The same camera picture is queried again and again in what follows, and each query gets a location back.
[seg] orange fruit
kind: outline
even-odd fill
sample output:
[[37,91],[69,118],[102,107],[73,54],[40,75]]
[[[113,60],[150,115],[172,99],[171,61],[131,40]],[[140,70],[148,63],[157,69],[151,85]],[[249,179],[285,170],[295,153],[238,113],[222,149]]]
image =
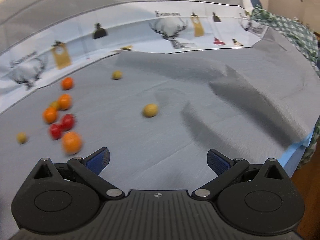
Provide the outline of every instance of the orange fruit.
[[63,90],[68,90],[73,88],[73,78],[66,77],[61,81],[61,87]]
[[72,105],[72,98],[69,94],[63,94],[59,97],[58,102],[61,110],[67,110]]
[[58,118],[58,112],[54,107],[48,107],[44,112],[42,113],[43,120],[50,124],[57,120]]
[[81,136],[74,132],[67,132],[62,137],[62,148],[68,155],[73,155],[78,153],[82,147],[82,139]]

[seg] green checkered cloth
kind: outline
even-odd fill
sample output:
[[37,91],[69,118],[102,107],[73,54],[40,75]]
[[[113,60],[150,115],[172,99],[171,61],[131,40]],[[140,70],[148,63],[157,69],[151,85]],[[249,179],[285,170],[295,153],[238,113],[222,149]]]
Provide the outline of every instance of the green checkered cloth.
[[[316,36],[304,25],[289,18],[274,15],[257,5],[251,15],[251,20],[269,26],[285,36],[311,63],[311,66],[320,77],[320,70],[316,66],[318,60],[318,41]],[[320,119],[315,125],[310,145],[306,148],[297,169],[308,163],[313,156],[317,140],[320,135]]]

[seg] red tomato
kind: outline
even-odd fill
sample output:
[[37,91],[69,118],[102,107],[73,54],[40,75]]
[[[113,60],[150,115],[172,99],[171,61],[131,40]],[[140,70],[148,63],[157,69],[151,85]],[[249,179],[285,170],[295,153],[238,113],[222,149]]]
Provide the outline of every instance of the red tomato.
[[53,140],[58,140],[61,138],[61,135],[62,135],[62,131],[61,131],[61,128],[60,128],[60,125],[54,123],[50,126],[49,128],[49,133],[51,135],[51,138]]
[[61,119],[61,127],[64,131],[68,131],[73,128],[75,125],[75,118],[73,114],[66,114]]

